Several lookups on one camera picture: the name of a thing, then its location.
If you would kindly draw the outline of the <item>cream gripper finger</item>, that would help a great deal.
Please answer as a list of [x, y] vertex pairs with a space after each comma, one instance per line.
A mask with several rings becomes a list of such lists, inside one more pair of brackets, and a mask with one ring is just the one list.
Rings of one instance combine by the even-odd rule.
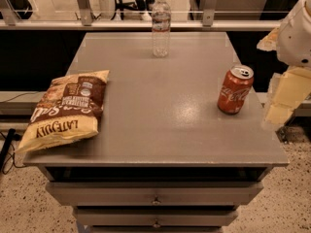
[[273, 51], [276, 50], [276, 43], [278, 39], [279, 28], [276, 27], [271, 30], [265, 37], [263, 37], [257, 44], [258, 50]]
[[310, 93], [311, 69], [309, 67], [290, 66], [283, 74], [274, 73], [264, 105], [264, 124], [284, 125]]

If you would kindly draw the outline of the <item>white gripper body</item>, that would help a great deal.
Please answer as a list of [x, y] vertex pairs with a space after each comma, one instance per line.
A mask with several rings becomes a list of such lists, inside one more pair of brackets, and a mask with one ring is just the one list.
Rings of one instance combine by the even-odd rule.
[[311, 67], [311, 0], [298, 0], [282, 20], [276, 49], [280, 61]]

